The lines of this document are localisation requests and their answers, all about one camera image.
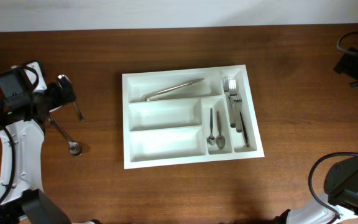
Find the large steel spoon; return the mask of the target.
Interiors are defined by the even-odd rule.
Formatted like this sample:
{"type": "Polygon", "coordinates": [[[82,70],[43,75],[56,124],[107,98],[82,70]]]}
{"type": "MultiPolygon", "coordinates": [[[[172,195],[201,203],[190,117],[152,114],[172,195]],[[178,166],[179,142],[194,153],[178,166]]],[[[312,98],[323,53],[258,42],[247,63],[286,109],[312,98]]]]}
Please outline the large steel spoon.
{"type": "Polygon", "coordinates": [[[58,84],[62,89],[62,95],[69,102],[73,103],[73,105],[76,109],[77,115],[78,115],[78,119],[80,120],[80,122],[84,122],[85,116],[81,112],[81,110],[78,106],[78,103],[76,102],[76,95],[75,95],[71,80],[66,75],[59,75],[57,78],[58,78],[58,84]]]}

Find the steel fork dark handle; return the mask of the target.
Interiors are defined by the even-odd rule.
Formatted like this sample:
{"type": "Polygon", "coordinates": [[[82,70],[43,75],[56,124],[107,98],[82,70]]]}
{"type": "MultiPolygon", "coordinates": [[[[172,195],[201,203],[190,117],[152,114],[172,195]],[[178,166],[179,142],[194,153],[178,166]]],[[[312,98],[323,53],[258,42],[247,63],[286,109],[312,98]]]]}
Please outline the steel fork dark handle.
{"type": "Polygon", "coordinates": [[[238,109],[239,109],[244,143],[245,143],[246,147],[250,147],[249,138],[248,138],[248,134],[247,134],[247,130],[246,130],[246,124],[245,124],[244,118],[242,116],[242,98],[241,98],[240,94],[237,94],[236,103],[237,103],[237,106],[238,106],[238,109]]]}

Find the steel tongs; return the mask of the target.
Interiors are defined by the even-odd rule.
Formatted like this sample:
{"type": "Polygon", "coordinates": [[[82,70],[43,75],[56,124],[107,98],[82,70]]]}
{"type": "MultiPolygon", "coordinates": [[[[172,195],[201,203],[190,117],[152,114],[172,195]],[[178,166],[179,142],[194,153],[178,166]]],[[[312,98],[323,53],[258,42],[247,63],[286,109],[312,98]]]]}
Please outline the steel tongs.
{"type": "Polygon", "coordinates": [[[204,78],[197,78],[197,79],[189,80],[187,82],[177,84],[177,85],[174,85],[174,86],[171,86],[171,87],[168,87],[168,88],[164,88],[164,89],[159,90],[159,91],[155,91],[153,93],[146,94],[146,95],[144,95],[144,101],[150,101],[150,99],[155,97],[155,96],[159,96],[159,95],[162,95],[162,94],[177,90],[179,88],[183,88],[185,86],[190,86],[192,84],[201,82],[203,80],[204,80],[204,78]]]}

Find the steel teaspoon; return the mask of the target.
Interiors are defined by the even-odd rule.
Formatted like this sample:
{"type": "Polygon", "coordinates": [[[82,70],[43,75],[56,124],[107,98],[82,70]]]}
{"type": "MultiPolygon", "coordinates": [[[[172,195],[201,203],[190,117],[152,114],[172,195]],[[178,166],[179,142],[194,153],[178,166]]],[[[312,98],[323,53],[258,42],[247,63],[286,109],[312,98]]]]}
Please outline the steel teaspoon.
{"type": "Polygon", "coordinates": [[[213,135],[213,109],[211,108],[209,110],[209,130],[210,130],[210,133],[209,133],[209,136],[206,138],[207,140],[207,143],[211,146],[214,146],[216,144],[216,139],[213,135]]]}
{"type": "Polygon", "coordinates": [[[226,145],[225,137],[222,134],[222,125],[219,111],[216,112],[218,136],[216,137],[216,144],[220,150],[224,149],[226,145]]]}

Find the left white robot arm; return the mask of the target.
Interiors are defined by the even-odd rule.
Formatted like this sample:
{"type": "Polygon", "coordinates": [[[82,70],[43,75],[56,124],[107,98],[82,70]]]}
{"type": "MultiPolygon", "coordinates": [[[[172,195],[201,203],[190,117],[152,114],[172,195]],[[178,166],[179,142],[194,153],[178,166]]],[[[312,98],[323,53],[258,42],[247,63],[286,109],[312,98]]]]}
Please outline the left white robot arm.
{"type": "Polygon", "coordinates": [[[0,73],[0,223],[70,223],[42,185],[41,152],[52,111],[74,102],[70,80],[47,84],[34,60],[0,73]]]}

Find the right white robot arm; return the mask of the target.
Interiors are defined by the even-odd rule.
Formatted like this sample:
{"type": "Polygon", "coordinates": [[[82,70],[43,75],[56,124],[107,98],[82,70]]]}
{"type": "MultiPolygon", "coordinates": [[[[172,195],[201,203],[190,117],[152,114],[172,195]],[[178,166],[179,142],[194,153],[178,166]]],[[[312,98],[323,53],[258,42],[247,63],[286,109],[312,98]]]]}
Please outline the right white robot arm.
{"type": "Polygon", "coordinates": [[[313,197],[304,207],[286,210],[274,223],[340,223],[358,218],[358,152],[335,152],[320,157],[308,175],[308,188],[313,197]],[[339,156],[347,158],[328,170],[321,194],[313,188],[313,174],[323,161],[339,156]]]}

